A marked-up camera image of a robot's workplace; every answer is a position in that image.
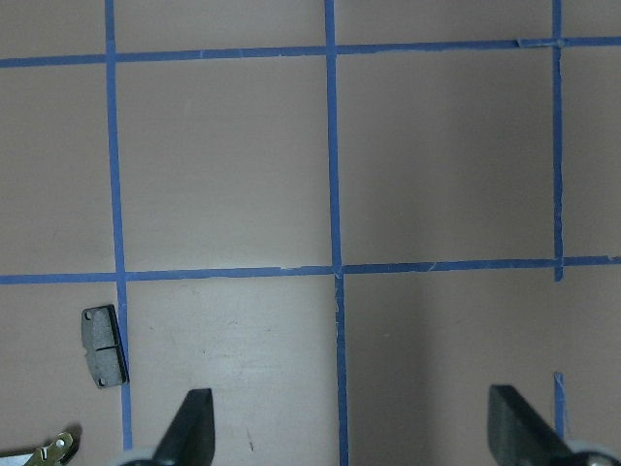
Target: blue tape grid line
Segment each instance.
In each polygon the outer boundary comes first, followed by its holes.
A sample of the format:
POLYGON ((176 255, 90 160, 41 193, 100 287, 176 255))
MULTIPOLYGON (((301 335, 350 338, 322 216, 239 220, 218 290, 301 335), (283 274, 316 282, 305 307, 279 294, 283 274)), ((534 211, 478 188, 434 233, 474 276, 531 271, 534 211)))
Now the blue tape grid line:
MULTIPOLYGON (((120 196, 120 171, 118 163, 118 130, 116 122, 116 44, 114 41, 114 0, 106 0, 106 95, 108 100, 108 148, 110 152, 110 188, 112 194, 114 267, 116 274, 116 300, 118 303, 118 330, 123 343, 127 365, 129 342, 127 334, 127 281, 125 277, 125 252, 123 246, 123 219, 120 196)), ((121 420, 123 449, 132 449, 131 386, 121 387, 121 420)))
POLYGON ((554 373, 554 430, 563 439, 565 437, 565 378, 563 373, 554 373))
MULTIPOLYGON (((558 40, 563 35, 562 0, 552 3, 552 35, 558 40)), ((563 250, 563 88, 561 76, 562 48, 552 48, 552 147, 554 173, 554 256, 561 259, 563 250)), ((563 279, 563 264, 554 270, 554 280, 563 279)))
MULTIPOLYGON (((337 55, 370 54, 406 51, 448 50, 509 50, 536 47, 611 47, 621 46, 621 36, 611 37, 549 37, 540 39, 515 39, 505 41, 456 41, 421 42, 402 44, 358 44, 336 46, 337 55)), ((324 46, 266 47, 253 49, 204 49, 174 51, 139 51, 116 54, 117 63, 150 61, 210 60, 222 58, 262 58, 277 56, 323 56, 328 53, 324 46)), ((105 54, 33 56, 0 59, 0 68, 24 68, 33 66, 91 65, 106 63, 105 54)))
POLYGON ((337 108, 337 37, 334 0, 324 1, 326 30, 326 89, 328 109, 328 172, 330 177, 330 239, 335 283, 337 330, 337 399, 339 404, 339 464, 349 465, 347 428, 347 363, 345 354, 345 303, 341 251, 339 194, 339 132, 337 108))
MULTIPOLYGON (((483 259, 438 262, 350 264, 343 266, 343 275, 451 272, 460 270, 554 269, 561 265, 566 268, 621 265, 621 256, 589 255, 541 259, 483 259)), ((152 270, 125 272, 125 281, 157 282, 163 280, 308 277, 317 275, 334 275, 334 267, 329 265, 311 265, 288 269, 280 267, 252 267, 238 269, 152 270)), ((116 277, 117 274, 114 272, 86 274, 0 275, 0 285, 41 283, 114 283, 116 282, 116 277)))

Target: scratch mark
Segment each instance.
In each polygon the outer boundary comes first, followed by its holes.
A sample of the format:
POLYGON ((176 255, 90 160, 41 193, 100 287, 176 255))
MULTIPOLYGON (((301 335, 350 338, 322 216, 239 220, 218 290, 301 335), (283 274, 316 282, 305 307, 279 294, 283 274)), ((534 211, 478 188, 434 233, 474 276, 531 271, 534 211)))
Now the scratch mark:
POLYGON ((245 433, 248 436, 248 445, 250 446, 250 451, 254 451, 254 444, 252 443, 252 436, 250 435, 250 431, 248 428, 245 429, 245 433))

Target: blue tape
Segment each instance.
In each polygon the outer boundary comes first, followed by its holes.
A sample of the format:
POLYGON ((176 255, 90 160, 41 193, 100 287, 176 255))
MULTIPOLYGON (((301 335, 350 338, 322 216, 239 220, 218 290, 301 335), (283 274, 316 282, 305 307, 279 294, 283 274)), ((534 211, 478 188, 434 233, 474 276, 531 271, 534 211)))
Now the blue tape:
POLYGON ((339 403, 339 464, 349 465, 347 427, 347 363, 345 355, 345 306, 341 252, 341 205, 339 194, 339 136, 337 126, 337 37, 334 0, 324 1, 326 29, 326 81, 328 104, 328 171, 330 177, 330 238, 337 302, 337 397, 339 403))
MULTIPOLYGON (((110 153, 110 188, 113 210, 114 264, 116 268, 116 298, 118 302, 118 330, 128 367, 129 343, 127 335, 127 282, 125 279, 125 252, 123 247, 123 219, 120 196, 120 169, 118 163, 118 128, 116 121, 116 44, 114 42, 114 0, 106 0, 106 94, 108 100, 108 148, 110 153)), ((132 449, 131 387, 121 388, 121 418, 123 448, 132 449)))
POLYGON ((563 37, 563 0, 552 0, 552 36, 563 37))
POLYGON ((537 47, 555 47, 562 46, 563 40, 556 38, 547 38, 547 39, 518 39, 517 45, 521 49, 531 49, 537 47))
POLYGON ((495 259, 395 264, 345 265, 346 275, 399 274, 408 272, 449 272, 456 270, 545 269, 558 266, 557 259, 495 259))
POLYGON ((621 46, 621 37, 567 37, 565 47, 614 47, 621 46))
POLYGON ((325 55, 325 47, 265 47, 258 49, 179 50, 120 53, 116 61, 180 61, 218 58, 261 58, 277 56, 325 55))
MULTIPOLYGON (((552 34, 561 39, 563 33, 562 0, 552 3, 552 34)), ((563 82, 561 46, 552 49, 552 165, 554 173, 554 256, 561 260, 563 248, 563 82)), ((554 270, 554 280, 563 279, 563 263, 554 270)))
MULTIPOLYGON (((336 55, 370 54, 395 51, 507 50, 537 47, 612 47, 621 46, 620 36, 516 39, 503 41, 461 41, 402 44, 361 44, 336 46, 336 55)), ((116 62, 207 60, 218 58, 258 58, 277 56, 321 56, 328 51, 322 46, 280 47, 222 50, 138 51, 116 55, 116 62)), ((0 68, 34 66, 89 65, 106 63, 104 54, 33 56, 0 59, 0 68)))
POLYGON ((105 63, 106 55, 33 56, 29 58, 0 59, 0 68, 26 68, 31 66, 91 65, 105 63))
POLYGON ((381 53, 390 51, 506 50, 519 49, 518 41, 421 42, 403 44, 361 44, 337 46, 338 55, 381 53))
POLYGON ((116 282, 115 273, 0 275, 0 284, 116 282))
POLYGON ((347 426, 347 361, 345 345, 344 278, 335 277, 337 301, 337 390, 339 400, 339 458, 340 466, 349 464, 347 426))
POLYGON ((560 372, 554 373, 554 430, 561 439, 565 437, 565 378, 560 372))
POLYGON ((566 267, 621 265, 621 257, 609 255, 584 255, 579 257, 565 257, 564 263, 566 267))
POLYGON ((153 270, 146 272, 126 272, 129 282, 153 282, 159 280, 192 280, 211 278, 245 279, 252 277, 298 277, 312 275, 332 275, 330 266, 311 265, 291 269, 280 267, 255 267, 238 269, 197 269, 197 270, 153 270))

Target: beige surface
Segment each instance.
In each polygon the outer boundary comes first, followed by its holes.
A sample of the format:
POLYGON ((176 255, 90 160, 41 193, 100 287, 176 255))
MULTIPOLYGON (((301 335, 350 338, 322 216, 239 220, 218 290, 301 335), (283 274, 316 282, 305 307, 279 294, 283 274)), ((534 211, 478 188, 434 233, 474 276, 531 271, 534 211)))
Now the beige surface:
POLYGON ((119 387, 101 390, 82 347, 82 310, 115 303, 110 283, 0 286, 0 451, 41 447, 82 428, 72 466, 103 465, 122 449, 119 387))
MULTIPOLYGON (((565 0, 568 35, 620 34, 565 0)), ((341 44, 548 37, 551 2, 337 0, 341 44)), ((0 58, 102 53, 104 2, 10 1, 0 58)), ((324 44, 323 2, 115 2, 119 51, 324 44)), ((345 263, 553 255, 550 49, 338 59, 345 263)), ((618 49, 565 49, 566 253, 618 254, 618 49)), ((325 57, 117 66, 128 270, 328 265, 325 57)), ((114 269, 105 67, 0 69, 0 275, 114 269)), ((345 277, 351 466, 491 466, 489 383, 621 450, 621 268, 345 277)), ((338 464, 330 276, 130 283, 137 446, 214 389, 214 466, 338 464)), ((0 285, 0 450, 121 450, 80 312, 113 283, 0 285)))
POLYGON ((0 70, 0 274, 114 269, 105 69, 0 70))
POLYGON ((330 263, 325 58, 118 74, 128 270, 330 263))
POLYGON ((621 253, 618 48, 563 52, 565 251, 621 253))
POLYGON ((331 277, 132 283, 134 440, 213 389, 214 466, 338 464, 331 277))
POLYGON ((614 269, 346 279, 351 464, 494 464, 487 388, 513 383, 548 420, 565 373, 572 436, 618 449, 614 269))
POLYGON ((552 2, 337 0, 340 44, 549 37, 552 2))
POLYGON ((564 0, 563 35, 620 36, 621 3, 617 0, 564 0))
POLYGON ((106 51, 103 1, 7 0, 0 8, 0 58, 106 51))
POLYGON ((132 0, 115 7, 118 51, 325 44, 317 0, 132 0))
POLYGON ((549 257, 549 50, 339 58, 346 263, 549 257))

